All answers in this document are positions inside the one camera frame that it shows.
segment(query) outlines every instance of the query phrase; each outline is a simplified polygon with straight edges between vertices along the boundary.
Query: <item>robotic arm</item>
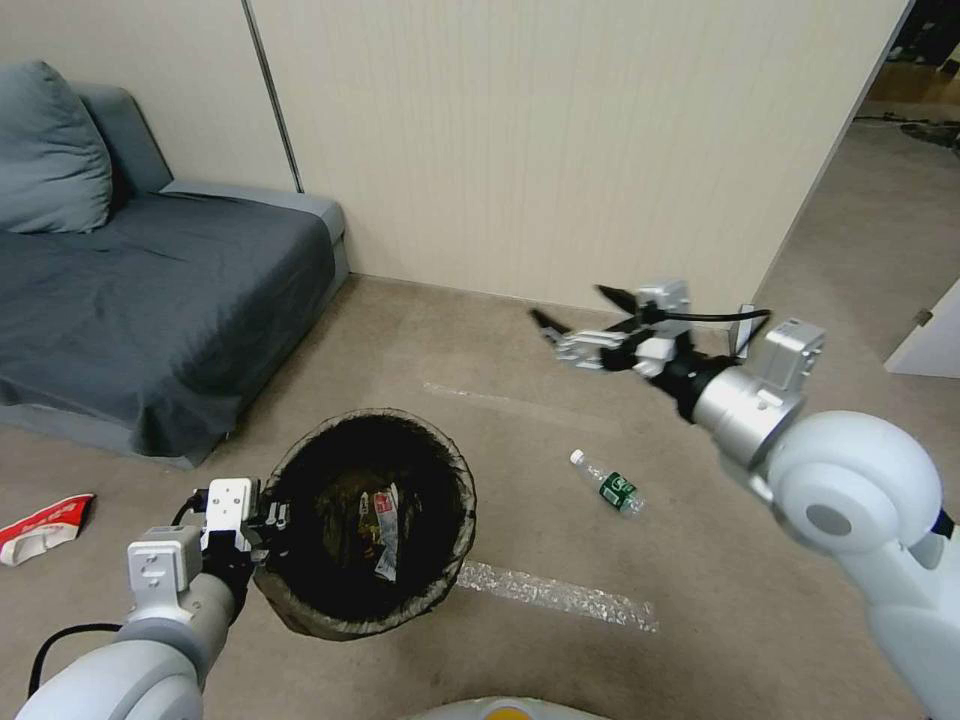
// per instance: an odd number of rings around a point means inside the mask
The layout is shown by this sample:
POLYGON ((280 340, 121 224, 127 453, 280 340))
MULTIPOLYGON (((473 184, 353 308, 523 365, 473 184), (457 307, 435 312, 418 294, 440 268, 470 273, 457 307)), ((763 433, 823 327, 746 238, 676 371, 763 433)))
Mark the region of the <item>robotic arm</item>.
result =
POLYGON ((258 514, 259 484, 214 480, 195 494, 192 525, 156 527, 127 548, 136 604, 115 640, 78 658, 27 701, 17 720, 200 720, 201 690, 246 598, 261 535, 285 508, 258 514))
POLYGON ((681 417, 711 435, 724 470, 791 537, 833 556, 863 591, 877 644, 931 715, 960 718, 960 541, 924 449, 862 413, 796 421, 803 383, 823 348, 820 328, 789 319, 741 364, 738 352, 697 352, 690 322, 769 311, 691 315, 680 280, 635 294, 599 289, 631 317, 607 330, 571 332, 533 311, 557 359, 633 370, 673 397, 681 417))

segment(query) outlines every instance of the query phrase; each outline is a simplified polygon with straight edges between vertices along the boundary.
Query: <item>black trash bag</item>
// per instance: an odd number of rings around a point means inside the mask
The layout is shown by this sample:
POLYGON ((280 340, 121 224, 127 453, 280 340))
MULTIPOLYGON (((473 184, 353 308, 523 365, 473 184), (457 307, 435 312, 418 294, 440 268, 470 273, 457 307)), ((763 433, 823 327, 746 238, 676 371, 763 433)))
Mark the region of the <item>black trash bag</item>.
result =
POLYGON ((332 640, 385 632, 441 602, 476 530, 463 456, 402 410, 326 420, 290 449, 264 499, 288 503, 289 514, 254 575, 257 587, 291 630, 332 640), (379 537, 374 502, 396 511, 392 556, 384 556, 391 543, 379 537))

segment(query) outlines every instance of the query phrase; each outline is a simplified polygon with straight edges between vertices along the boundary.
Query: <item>orange button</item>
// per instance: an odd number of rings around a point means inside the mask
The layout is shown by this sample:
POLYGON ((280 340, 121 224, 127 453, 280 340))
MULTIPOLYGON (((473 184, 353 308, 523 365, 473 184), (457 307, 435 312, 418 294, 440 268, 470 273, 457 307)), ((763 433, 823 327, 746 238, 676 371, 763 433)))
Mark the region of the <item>orange button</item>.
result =
POLYGON ((483 720, 532 720, 520 708, 497 708, 489 715, 485 715, 483 720))

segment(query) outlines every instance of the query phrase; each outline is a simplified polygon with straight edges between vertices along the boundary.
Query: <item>sofa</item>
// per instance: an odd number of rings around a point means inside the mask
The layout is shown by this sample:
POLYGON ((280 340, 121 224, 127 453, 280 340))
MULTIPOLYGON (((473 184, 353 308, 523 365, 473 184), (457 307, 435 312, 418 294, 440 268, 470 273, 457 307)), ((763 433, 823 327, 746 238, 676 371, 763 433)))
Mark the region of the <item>sofa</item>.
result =
POLYGON ((109 151, 109 220, 0 231, 0 422, 195 467, 346 280, 343 213, 174 178, 126 91, 72 86, 109 151))

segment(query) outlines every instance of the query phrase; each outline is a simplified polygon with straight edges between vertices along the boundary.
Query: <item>plastic bottle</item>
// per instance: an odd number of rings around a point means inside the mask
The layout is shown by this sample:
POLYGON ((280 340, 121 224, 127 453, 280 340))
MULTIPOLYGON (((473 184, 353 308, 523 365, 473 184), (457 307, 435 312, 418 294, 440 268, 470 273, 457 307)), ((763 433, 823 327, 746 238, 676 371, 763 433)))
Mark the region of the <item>plastic bottle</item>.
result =
POLYGON ((637 515, 643 509, 643 498, 637 488, 620 473, 593 462, 584 455, 583 450, 574 450, 570 454, 570 462, 600 497, 624 515, 637 515))

